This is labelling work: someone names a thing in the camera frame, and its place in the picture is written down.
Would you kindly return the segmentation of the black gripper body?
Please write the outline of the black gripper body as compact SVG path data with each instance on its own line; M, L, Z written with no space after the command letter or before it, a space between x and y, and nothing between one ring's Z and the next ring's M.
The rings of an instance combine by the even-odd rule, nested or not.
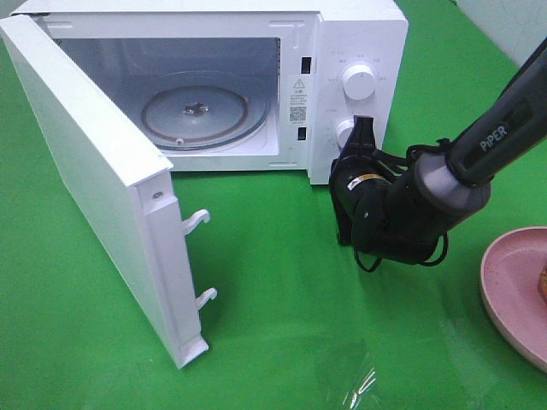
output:
M377 149L343 149L332 162L329 192L342 246L394 246L385 197L395 175Z

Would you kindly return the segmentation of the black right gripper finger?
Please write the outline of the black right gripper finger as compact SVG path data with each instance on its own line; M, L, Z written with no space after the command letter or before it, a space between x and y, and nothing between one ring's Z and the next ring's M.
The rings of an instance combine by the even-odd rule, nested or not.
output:
M370 156L374 151L373 118L365 115L355 115L353 126L344 147L341 149L339 158L362 158Z

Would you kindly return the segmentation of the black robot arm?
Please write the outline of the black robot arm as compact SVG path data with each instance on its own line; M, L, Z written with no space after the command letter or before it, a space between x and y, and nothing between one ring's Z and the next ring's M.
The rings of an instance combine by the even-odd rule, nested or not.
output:
M495 174L545 137L545 43L455 140L390 155L375 144L373 119L355 117L328 182L338 243L373 256L370 271L383 260L436 266L449 230L488 203Z

